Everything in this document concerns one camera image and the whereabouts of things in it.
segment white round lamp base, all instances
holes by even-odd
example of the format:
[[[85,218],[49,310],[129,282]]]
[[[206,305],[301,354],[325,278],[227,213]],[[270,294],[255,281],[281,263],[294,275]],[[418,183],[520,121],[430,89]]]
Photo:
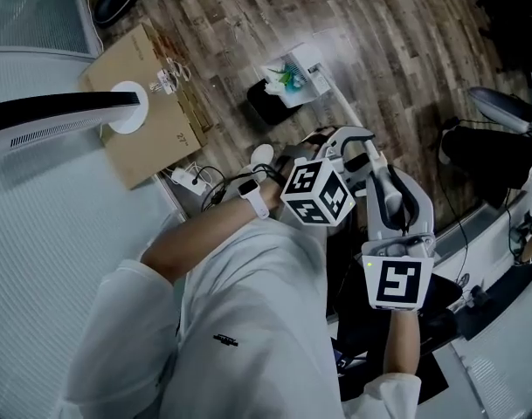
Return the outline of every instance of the white round lamp base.
[[[114,121],[109,126],[118,134],[132,134],[141,126],[147,118],[149,112],[149,98],[145,89],[137,82],[126,80],[120,84],[116,84],[112,92],[135,92],[137,98],[140,101],[140,105],[134,110],[132,115],[126,120]]]

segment ventilation slots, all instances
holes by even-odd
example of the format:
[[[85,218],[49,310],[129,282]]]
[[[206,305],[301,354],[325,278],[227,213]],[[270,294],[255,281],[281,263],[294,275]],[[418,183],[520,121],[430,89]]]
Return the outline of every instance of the ventilation slots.
[[[24,144],[27,144],[29,142],[42,140],[43,138],[56,135],[56,134],[62,134],[70,130],[75,130],[75,129],[87,127],[90,125],[95,125],[99,122],[100,122],[100,119],[96,119],[96,120],[89,119],[89,120],[69,122],[67,124],[61,124],[59,126],[54,126],[54,127],[48,127],[47,129],[38,130],[37,132],[33,132],[27,135],[21,135],[21,136],[18,136],[12,139],[10,148],[16,148],[19,146],[23,146]]]

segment logo on shirt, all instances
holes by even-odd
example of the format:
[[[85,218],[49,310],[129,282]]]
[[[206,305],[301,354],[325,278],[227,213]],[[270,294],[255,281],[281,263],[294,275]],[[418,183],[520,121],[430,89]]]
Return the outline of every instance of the logo on shirt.
[[[232,339],[231,337],[227,337],[226,335],[221,335],[220,333],[218,335],[213,335],[213,338],[215,340],[219,340],[221,343],[223,343],[226,346],[238,346],[238,343],[235,339]]]

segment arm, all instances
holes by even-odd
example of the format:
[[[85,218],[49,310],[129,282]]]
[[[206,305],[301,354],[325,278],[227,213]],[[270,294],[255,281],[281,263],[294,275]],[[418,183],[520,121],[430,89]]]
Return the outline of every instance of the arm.
[[[393,311],[384,355],[385,373],[415,374],[421,340],[417,313]]]
[[[348,419],[415,419],[421,380],[419,324],[415,312],[392,311],[384,356],[385,374],[364,386],[359,397],[342,404]]]
[[[280,186],[266,179],[260,187],[267,208],[277,207]],[[143,253],[142,263],[174,283],[255,218],[250,202],[236,197],[158,237]]]

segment white wristband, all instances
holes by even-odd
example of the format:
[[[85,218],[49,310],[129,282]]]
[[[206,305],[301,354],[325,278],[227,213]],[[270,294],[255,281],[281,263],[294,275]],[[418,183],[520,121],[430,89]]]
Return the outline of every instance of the white wristband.
[[[243,188],[243,186],[246,184],[255,185],[255,188],[245,194],[241,194],[240,188]],[[250,202],[260,219],[267,219],[269,217],[269,209],[267,208],[266,202],[264,202],[262,195],[259,193],[259,185],[255,181],[250,180],[248,183],[241,185],[239,187],[238,194],[241,198]]]

